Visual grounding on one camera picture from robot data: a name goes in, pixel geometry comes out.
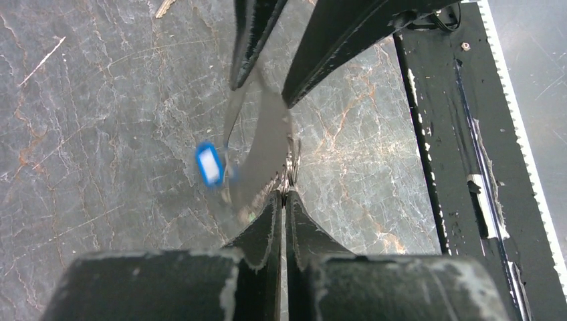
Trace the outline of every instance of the black metal frame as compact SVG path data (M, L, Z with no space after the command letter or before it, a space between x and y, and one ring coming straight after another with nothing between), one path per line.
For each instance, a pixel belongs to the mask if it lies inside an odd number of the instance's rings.
M453 33L419 20L454 2L318 0L282 92L292 108L336 68L397 32L411 117L447 255L356 256L310 219L293 189L285 195L273 191L262 214L223 249L79 259L43 319L277 320L282 206L292 320L559 320L567 315L477 5L462 5L461 27ZM232 90L244 85L285 4L235 0ZM458 25L455 18L440 17ZM492 225L496 235L490 235Z

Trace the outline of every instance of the gray marble surface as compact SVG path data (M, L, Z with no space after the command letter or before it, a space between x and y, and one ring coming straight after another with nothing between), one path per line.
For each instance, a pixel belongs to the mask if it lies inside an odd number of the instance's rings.
M242 230L193 155L196 143L221 141L232 5L180 0L156 20L159 5L0 3L0 320L37 319L81 253L219 247ZM289 1L268 41L274 88L312 9ZM241 154L255 97L231 142ZM304 146L298 189L322 227L358 253L439 251L391 39L292 112Z

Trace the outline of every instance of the blurry blue object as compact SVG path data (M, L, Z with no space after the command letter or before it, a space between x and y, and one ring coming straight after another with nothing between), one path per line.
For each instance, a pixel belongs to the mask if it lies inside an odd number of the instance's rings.
M215 145L210 142L197 145L195 160L206 186L214 188L223 184L225 171Z

